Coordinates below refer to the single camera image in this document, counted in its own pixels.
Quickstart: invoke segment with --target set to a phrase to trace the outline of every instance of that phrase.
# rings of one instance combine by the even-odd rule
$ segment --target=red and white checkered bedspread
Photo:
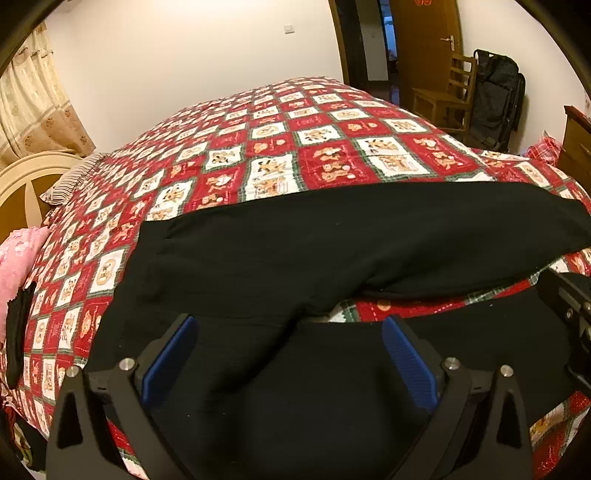
[[[86,363],[142,221],[387,181],[523,181],[577,198],[591,211],[591,199],[559,170],[510,155],[478,155],[411,113],[325,77],[194,105],[105,158],[71,201],[48,218],[53,233],[30,275],[37,292],[15,391],[5,386],[6,357],[0,353],[4,403],[48,436],[65,370]],[[591,250],[555,266],[591,275]],[[435,313],[529,284],[437,305],[347,300],[330,320],[373,322],[392,313]],[[556,464],[588,406],[586,398],[575,395],[532,428],[538,477]],[[128,466],[141,474],[124,437],[115,436]]]

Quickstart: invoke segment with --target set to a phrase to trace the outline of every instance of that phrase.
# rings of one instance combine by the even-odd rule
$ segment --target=headboard
[[[41,225],[51,206],[39,195],[79,161],[65,152],[41,152],[0,171],[0,244],[13,230]]]

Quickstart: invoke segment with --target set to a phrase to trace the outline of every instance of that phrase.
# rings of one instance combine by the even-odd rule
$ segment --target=wooden dresser
[[[565,106],[569,117],[558,168],[591,194],[591,120],[574,106]]]

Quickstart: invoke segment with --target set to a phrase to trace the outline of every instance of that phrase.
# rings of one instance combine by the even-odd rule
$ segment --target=beige floral curtain
[[[84,157],[94,149],[61,86],[42,23],[0,78],[0,170],[45,150]]]

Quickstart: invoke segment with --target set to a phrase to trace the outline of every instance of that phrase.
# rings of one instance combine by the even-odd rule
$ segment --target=metal screw
[[[66,375],[70,378],[74,378],[79,373],[80,373],[80,367],[77,367],[76,365],[72,365],[71,367],[68,368],[68,370],[66,370]]]
[[[513,376],[513,369],[509,365],[503,365],[501,367],[501,375],[503,375],[503,377],[511,378]]]
[[[135,360],[133,358],[124,358],[121,362],[119,362],[119,368],[124,372],[128,372],[133,367],[135,367]]]
[[[460,368],[461,363],[456,357],[450,356],[443,361],[443,366],[448,370],[457,370]]]

